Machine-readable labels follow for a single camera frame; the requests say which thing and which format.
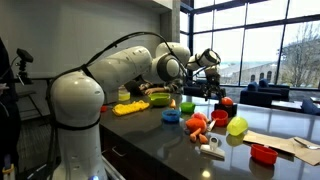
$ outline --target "wall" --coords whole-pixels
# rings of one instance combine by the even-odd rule
[[[34,57],[34,62],[27,64],[29,77],[55,76],[79,66],[129,33],[161,33],[159,13],[124,0],[0,0],[0,22],[0,36],[10,60],[16,57],[17,48],[26,49]],[[136,37],[103,56],[136,45],[147,47],[154,55],[159,42],[153,36]],[[44,100],[45,82],[17,84],[17,89],[36,90],[36,103],[43,114],[49,113]],[[28,101],[20,100],[20,109],[28,106]]]

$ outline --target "black countertop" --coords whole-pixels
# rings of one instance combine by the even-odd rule
[[[181,102],[194,102],[195,112],[211,119],[216,100],[172,95],[177,107]],[[149,99],[131,97],[134,100]],[[214,127],[207,136],[220,140],[225,158],[219,159],[200,152],[200,143],[192,143],[184,132],[190,114],[182,114],[179,123],[162,121],[161,112],[168,107],[148,109],[125,116],[115,116],[111,109],[102,113],[100,124],[126,142],[154,157],[188,179],[318,179],[320,166],[309,165],[288,154],[279,153],[273,166],[262,165],[251,158],[250,146],[242,143],[243,135],[233,137],[225,127]],[[299,136],[320,144],[320,116],[238,104],[237,116],[248,121],[249,130],[282,138]]]

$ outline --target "floor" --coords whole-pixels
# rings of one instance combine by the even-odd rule
[[[227,87],[227,96],[239,103],[239,94],[242,89]],[[290,101],[302,101],[303,98],[310,96],[320,97],[320,92],[290,91]],[[43,125],[44,122],[43,119],[23,121],[18,152],[20,155],[19,171],[24,172],[24,177],[28,176],[27,173],[31,173],[30,169],[46,163],[51,128],[50,125]]]

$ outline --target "orange toy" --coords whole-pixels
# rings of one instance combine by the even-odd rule
[[[203,134],[207,131],[206,118],[201,118],[202,116],[193,116],[191,119],[186,121],[186,126],[190,131],[190,140],[196,142],[197,136],[199,136],[200,143],[208,143],[208,138]]]

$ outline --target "sky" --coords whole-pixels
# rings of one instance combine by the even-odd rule
[[[216,0],[216,4],[230,0]],[[212,5],[213,1],[195,0],[195,8]],[[287,0],[270,0],[256,4],[249,4],[247,24],[284,19]],[[305,15],[320,14],[320,0],[291,0],[288,18]],[[214,12],[214,28],[225,28],[243,25],[245,21],[245,6]],[[187,31],[187,18],[180,15],[182,31]],[[211,30],[213,12],[195,15],[195,32]],[[314,27],[320,27],[320,21],[312,22]],[[297,31],[302,23],[286,26],[284,46],[294,42]],[[215,32],[213,47],[222,58],[222,62],[240,61],[243,28]],[[280,48],[283,25],[246,30],[243,60],[249,61],[277,61]],[[194,53],[211,47],[212,33],[194,35]],[[187,45],[187,36],[181,37],[181,43]]]

